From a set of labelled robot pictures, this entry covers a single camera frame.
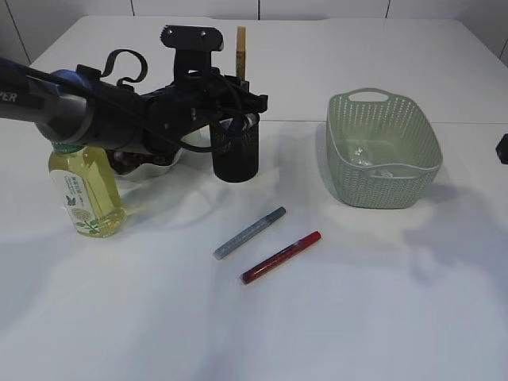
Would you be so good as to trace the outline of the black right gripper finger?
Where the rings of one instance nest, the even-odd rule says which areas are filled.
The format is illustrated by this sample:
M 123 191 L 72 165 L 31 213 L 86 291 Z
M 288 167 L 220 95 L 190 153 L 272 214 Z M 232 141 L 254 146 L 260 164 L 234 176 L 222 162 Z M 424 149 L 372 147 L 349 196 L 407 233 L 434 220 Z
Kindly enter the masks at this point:
M 508 134 L 505 133 L 495 147 L 498 159 L 502 164 L 508 164 Z

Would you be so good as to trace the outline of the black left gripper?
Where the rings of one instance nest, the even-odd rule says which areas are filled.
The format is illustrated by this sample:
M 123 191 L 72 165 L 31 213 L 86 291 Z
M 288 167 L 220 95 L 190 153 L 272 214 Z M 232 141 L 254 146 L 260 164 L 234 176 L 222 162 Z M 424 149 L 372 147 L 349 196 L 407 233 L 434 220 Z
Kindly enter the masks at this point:
M 150 94 L 150 128 L 177 139 L 226 119 L 243 121 L 267 111 L 268 96 L 253 94 L 249 83 L 217 68 L 175 80 Z

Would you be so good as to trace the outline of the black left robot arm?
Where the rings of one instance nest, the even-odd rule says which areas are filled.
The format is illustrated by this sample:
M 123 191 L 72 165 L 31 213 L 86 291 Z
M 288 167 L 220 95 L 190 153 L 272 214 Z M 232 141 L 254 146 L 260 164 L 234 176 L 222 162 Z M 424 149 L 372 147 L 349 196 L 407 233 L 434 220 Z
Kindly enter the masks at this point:
M 191 72 L 147 94 L 99 76 L 90 67 L 49 74 L 3 59 L 1 116 L 34 123 L 51 142 L 165 155 L 178 148 L 218 150 L 218 145 L 193 146 L 183 137 L 228 119 L 246 122 L 249 114 L 267 110 L 267 95 L 241 88 L 217 68 Z

